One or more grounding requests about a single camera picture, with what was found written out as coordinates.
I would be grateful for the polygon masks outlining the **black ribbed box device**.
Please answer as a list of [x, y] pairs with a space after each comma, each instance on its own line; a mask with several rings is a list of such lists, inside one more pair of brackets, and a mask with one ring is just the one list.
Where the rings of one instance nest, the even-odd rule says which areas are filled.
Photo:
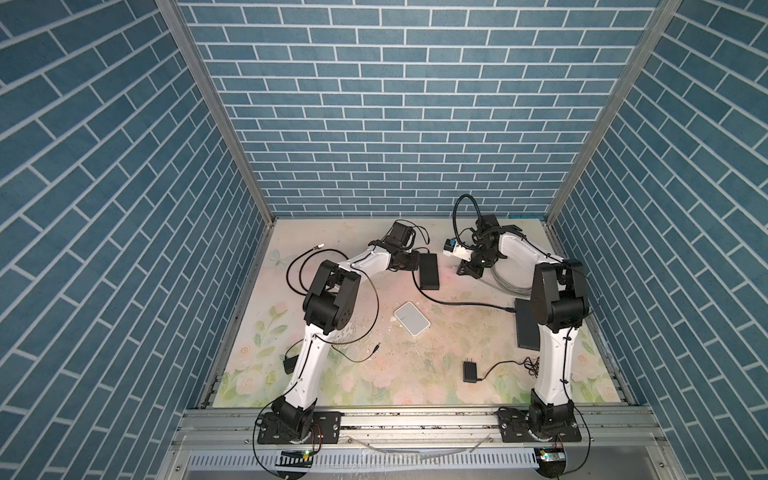
[[419, 288], [427, 291], [440, 289], [440, 276], [437, 255], [421, 253], [419, 256]]

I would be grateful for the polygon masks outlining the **dark grey network switch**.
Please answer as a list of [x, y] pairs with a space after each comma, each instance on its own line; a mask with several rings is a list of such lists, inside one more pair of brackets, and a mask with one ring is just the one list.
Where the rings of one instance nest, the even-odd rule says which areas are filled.
[[532, 351], [540, 350], [540, 335], [538, 323], [534, 319], [530, 300], [515, 299], [515, 321], [517, 346]]

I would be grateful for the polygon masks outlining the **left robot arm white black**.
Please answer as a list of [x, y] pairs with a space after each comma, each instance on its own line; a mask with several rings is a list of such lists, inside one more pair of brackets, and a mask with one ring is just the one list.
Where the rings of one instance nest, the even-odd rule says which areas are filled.
[[303, 301], [306, 328], [289, 386], [262, 417], [280, 442], [299, 443], [310, 435], [328, 351], [349, 343], [338, 336], [352, 317], [360, 284], [387, 270], [415, 271], [419, 256], [419, 251], [373, 241], [349, 260], [320, 264]]

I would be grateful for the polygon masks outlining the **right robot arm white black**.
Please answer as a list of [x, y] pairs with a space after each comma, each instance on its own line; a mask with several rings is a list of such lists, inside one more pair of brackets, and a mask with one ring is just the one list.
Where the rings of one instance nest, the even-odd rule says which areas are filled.
[[574, 343], [583, 320], [590, 313], [589, 285], [583, 265], [549, 253], [509, 229], [486, 231], [467, 248], [455, 239], [445, 241], [443, 253], [461, 260], [457, 273], [474, 278], [498, 260], [511, 259], [532, 270], [530, 298], [515, 301], [518, 320], [528, 318], [539, 332], [539, 373], [531, 391], [529, 408], [497, 410], [500, 434], [505, 443], [579, 442], [571, 393]]

